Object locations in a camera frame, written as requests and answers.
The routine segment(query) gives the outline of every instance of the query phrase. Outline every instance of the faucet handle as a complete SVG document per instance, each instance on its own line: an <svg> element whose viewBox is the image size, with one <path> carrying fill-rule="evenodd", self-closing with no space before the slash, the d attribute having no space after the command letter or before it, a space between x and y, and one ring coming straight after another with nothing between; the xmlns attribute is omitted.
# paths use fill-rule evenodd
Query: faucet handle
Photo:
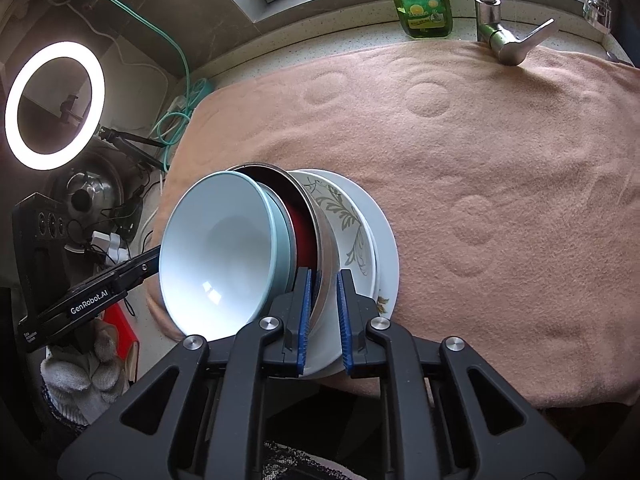
<svg viewBox="0 0 640 480"><path fill-rule="evenodd" d="M533 48L553 36L560 29L558 22L552 18L536 28L526 38L519 40L501 25L497 25L497 28L498 31L491 36L489 42L491 48L497 54L498 61L508 66L516 66L522 63Z"/></svg>

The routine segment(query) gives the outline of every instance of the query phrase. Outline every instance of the red book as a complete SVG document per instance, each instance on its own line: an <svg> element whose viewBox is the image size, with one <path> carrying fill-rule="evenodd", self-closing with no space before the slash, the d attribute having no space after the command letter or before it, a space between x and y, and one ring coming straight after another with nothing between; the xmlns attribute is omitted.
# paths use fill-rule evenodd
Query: red book
<svg viewBox="0 0 640 480"><path fill-rule="evenodd" d="M112 304L104 311L102 320L112 324L118 329L118 346L116 353L124 361L124 373L127 379L135 382L138 378L138 355L140 354L140 341L133 332L127 316L120 305Z"/></svg>

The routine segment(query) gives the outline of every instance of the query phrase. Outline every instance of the plate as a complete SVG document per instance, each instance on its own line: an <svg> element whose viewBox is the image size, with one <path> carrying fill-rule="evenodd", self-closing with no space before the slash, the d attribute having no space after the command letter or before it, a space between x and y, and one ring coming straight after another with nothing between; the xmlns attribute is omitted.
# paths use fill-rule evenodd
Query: plate
<svg viewBox="0 0 640 480"><path fill-rule="evenodd" d="M358 294L375 297L378 291L377 268L372 231L353 200L324 176L306 171L290 171L325 213L334 231L340 266L350 269ZM340 325L335 290L329 292L318 322L309 333L304 376L322 373L340 360Z"/></svg>
<svg viewBox="0 0 640 480"><path fill-rule="evenodd" d="M375 247L377 249L378 275L380 277L380 291L376 304L380 316L391 318L391 314L398 300L398 288L400 285L400 260L398 258L398 246L396 238L391 230L385 214L375 200L353 180L326 170L303 170L316 176L322 176L340 187L356 204L360 213L366 219L373 232ZM330 366L315 374L312 378L327 377L337 374L344 369L342 359L339 358Z"/></svg>

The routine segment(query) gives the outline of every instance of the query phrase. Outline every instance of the glove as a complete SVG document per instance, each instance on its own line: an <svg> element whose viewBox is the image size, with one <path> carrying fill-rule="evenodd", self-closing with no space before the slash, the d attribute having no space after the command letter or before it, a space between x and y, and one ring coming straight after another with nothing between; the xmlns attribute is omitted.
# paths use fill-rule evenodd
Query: glove
<svg viewBox="0 0 640 480"><path fill-rule="evenodd" d="M124 363L116 355L116 327L94 319L94 350L52 346L40 364L46 396L57 414L88 426L129 389Z"/></svg>

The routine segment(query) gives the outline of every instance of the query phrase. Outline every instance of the glowing white ring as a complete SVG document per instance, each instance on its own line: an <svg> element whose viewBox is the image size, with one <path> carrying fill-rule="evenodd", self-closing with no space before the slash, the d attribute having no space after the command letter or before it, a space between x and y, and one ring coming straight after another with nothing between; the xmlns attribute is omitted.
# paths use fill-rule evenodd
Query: glowing white ring
<svg viewBox="0 0 640 480"><path fill-rule="evenodd" d="M69 57L75 59L84 66L89 74L91 82L91 104L89 112L86 115L82 128L68 145L55 153L37 153L31 150L22 140L20 130L18 129L18 104L20 97L24 91L31 76L43 66L46 62L59 57ZM72 160L82 149L89 143L91 136L100 121L102 115L102 107L104 106L104 74L100 67L100 62L94 53L87 47L73 43L71 41L62 41L54 43L43 48L22 67L18 77L15 78L14 85L11 87L9 97L6 101L6 110L4 113L4 128L6 130L6 140L9 143L11 151L25 166L29 166L34 170L53 170Z"/></svg>

